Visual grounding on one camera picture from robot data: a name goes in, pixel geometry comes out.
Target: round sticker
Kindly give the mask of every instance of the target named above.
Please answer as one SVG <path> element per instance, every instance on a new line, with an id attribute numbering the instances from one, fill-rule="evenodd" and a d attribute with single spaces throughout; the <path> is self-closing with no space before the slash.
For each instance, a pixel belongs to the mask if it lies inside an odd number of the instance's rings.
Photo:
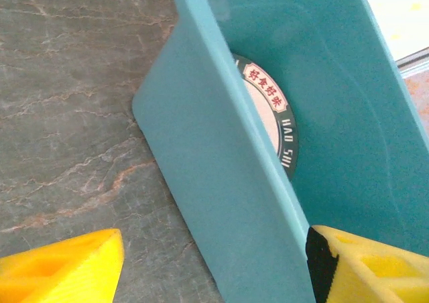
<path id="1" fill-rule="evenodd" d="M 298 158 L 298 131 L 288 100 L 266 71 L 242 56 L 233 56 L 275 152 L 291 178 Z"/>

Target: container wall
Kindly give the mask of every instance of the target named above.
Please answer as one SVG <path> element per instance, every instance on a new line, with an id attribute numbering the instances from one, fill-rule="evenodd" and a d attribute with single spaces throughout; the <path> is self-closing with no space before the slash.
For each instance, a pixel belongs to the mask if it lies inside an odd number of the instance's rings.
<path id="1" fill-rule="evenodd" d="M 133 100 L 135 118 L 225 301 L 313 302 L 304 239 L 215 64 L 180 20 Z"/>
<path id="2" fill-rule="evenodd" d="M 309 223 L 429 255 L 428 141 L 366 1 L 209 3 L 230 49 L 292 106 Z"/>

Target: yellow foam block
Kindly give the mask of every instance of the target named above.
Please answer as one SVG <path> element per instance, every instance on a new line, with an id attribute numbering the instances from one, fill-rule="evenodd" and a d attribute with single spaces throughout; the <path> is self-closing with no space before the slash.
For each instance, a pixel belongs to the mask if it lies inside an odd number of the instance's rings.
<path id="1" fill-rule="evenodd" d="M 0 259 L 1 303 L 111 303 L 124 250 L 105 229 Z"/>
<path id="2" fill-rule="evenodd" d="M 318 303 L 429 303 L 429 257 L 325 226 L 306 252 Z"/>

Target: red chinese characters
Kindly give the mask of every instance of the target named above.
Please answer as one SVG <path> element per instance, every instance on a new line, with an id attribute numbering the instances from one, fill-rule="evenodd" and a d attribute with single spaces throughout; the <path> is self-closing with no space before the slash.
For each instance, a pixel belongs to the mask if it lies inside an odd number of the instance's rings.
<path id="1" fill-rule="evenodd" d="M 275 107 L 279 107 L 280 105 L 282 105 L 282 99 L 279 97 L 274 97 L 271 101 Z"/>
<path id="2" fill-rule="evenodd" d="M 252 80 L 256 80 L 256 79 L 257 79 L 257 77 L 258 77 L 258 75 L 259 75 L 259 72 L 258 72 L 257 70 L 255 70 L 255 69 L 253 69 L 253 70 L 250 72 L 249 77 L 250 77 Z"/>
<path id="3" fill-rule="evenodd" d="M 261 78 L 261 80 L 258 83 L 259 85 L 262 86 L 262 88 L 267 85 L 267 79 L 266 78 Z"/>
<path id="4" fill-rule="evenodd" d="M 269 97 L 274 95 L 277 92 L 277 90 L 273 86 L 267 87 L 267 89 L 265 91 L 267 92 L 267 95 Z"/>
<path id="5" fill-rule="evenodd" d="M 248 64 L 245 66 L 243 74 L 246 80 L 264 95 L 274 111 L 282 112 L 286 110 L 288 102 L 283 92 L 267 73 L 255 64 Z"/>

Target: teal plastic container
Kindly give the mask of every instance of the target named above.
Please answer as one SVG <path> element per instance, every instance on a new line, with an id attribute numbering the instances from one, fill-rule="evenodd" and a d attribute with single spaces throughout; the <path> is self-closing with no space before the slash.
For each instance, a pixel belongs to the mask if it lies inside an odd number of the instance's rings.
<path id="1" fill-rule="evenodd" d="M 366 0 L 175 0 L 133 112 L 226 302 L 314 302 L 308 223 L 429 255 L 429 143 Z M 231 52 L 284 90 L 291 181 Z"/>

